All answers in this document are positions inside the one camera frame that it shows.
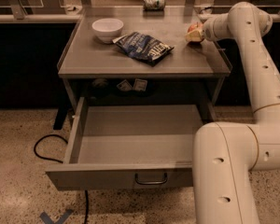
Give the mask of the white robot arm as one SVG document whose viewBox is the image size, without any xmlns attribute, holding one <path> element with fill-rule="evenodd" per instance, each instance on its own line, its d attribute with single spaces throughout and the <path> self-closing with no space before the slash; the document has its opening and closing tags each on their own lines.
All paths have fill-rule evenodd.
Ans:
<svg viewBox="0 0 280 224">
<path fill-rule="evenodd" d="M 205 39 L 236 42 L 255 122 L 211 122 L 196 132 L 197 224 L 259 224 L 248 173 L 280 168 L 280 73 L 262 42 L 272 24 L 270 14 L 248 2 L 203 24 Z"/>
</svg>

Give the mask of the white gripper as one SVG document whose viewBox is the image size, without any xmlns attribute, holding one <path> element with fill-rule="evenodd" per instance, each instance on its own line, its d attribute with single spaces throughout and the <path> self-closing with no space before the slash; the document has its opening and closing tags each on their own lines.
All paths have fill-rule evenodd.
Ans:
<svg viewBox="0 0 280 224">
<path fill-rule="evenodd" d="M 228 27 L 228 14 L 220 14 L 209 18 L 203 24 L 203 36 L 200 31 L 193 30 L 185 36 L 188 42 L 201 43 L 203 37 L 209 41 L 218 41 L 231 37 L 231 32 Z"/>
</svg>

